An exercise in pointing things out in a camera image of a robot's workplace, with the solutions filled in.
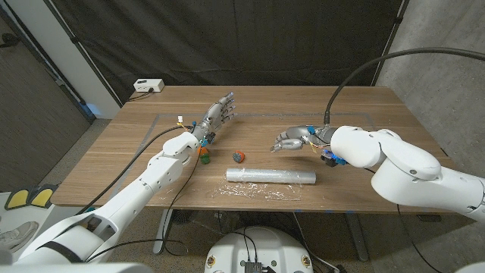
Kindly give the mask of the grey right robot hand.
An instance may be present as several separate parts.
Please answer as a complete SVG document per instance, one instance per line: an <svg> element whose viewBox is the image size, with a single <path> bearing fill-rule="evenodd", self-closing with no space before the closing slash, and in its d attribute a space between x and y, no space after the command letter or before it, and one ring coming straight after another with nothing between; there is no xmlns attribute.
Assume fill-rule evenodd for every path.
<svg viewBox="0 0 485 273"><path fill-rule="evenodd" d="M304 145L309 145L315 151L321 153L321 159L330 167L346 165L347 161L335 155L330 147L330 141L336 128L324 126L315 127L313 125L302 125L289 127L282 132L270 148L271 152L280 150L301 149Z"/></svg>

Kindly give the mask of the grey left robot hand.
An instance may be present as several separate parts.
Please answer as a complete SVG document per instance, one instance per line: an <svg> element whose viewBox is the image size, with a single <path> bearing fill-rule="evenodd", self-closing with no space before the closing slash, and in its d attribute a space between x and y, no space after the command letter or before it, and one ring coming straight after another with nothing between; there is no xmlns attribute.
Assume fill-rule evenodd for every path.
<svg viewBox="0 0 485 273"><path fill-rule="evenodd" d="M236 108L233 103L233 93L230 92L207 110L202 120L192 130L192 134L200 143L203 143L205 140L211 143L211 138L222 128L223 124L236 115L233 112Z"/></svg>

